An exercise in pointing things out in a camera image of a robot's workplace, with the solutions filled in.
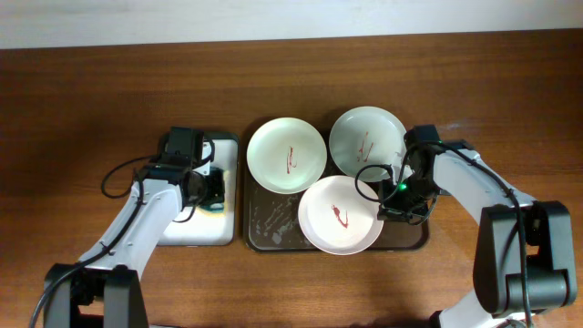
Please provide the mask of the green yellow sponge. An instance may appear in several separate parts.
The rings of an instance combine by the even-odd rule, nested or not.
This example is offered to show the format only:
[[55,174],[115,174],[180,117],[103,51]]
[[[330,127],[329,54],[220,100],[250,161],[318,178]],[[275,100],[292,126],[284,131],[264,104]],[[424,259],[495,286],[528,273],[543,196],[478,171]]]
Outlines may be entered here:
[[210,168],[210,174],[205,177],[207,183],[207,193],[203,201],[199,204],[201,210],[209,213],[220,213],[225,208],[225,182],[223,170]]

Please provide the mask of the cream plate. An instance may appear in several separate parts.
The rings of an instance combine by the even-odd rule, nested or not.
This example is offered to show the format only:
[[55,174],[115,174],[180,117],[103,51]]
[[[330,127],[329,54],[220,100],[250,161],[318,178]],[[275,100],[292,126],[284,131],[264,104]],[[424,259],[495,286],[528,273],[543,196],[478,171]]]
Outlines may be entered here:
[[251,176],[266,190],[293,194],[323,174],[327,148],[321,133],[298,118],[276,118],[251,136],[246,159]]

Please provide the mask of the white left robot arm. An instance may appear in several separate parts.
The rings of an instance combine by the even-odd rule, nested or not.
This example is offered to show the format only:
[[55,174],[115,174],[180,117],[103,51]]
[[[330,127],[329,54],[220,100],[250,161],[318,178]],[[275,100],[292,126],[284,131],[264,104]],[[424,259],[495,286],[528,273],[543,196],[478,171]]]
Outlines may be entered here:
[[147,327],[140,277],[166,228],[206,198],[203,167],[215,157],[212,138],[173,127],[155,155],[134,171],[126,204],[104,235],[74,264],[55,264],[29,324],[46,327]]

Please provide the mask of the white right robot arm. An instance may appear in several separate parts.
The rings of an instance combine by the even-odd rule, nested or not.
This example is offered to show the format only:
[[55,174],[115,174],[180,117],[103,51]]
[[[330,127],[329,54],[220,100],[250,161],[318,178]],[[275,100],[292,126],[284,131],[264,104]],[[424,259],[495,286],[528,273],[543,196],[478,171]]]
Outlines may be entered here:
[[443,141],[433,125],[404,134],[402,171],[383,181],[378,220],[427,223],[447,194],[479,231],[473,290],[435,312],[433,327],[530,327],[536,314],[569,306],[578,294],[570,213],[559,201],[536,200],[491,170],[463,140]]

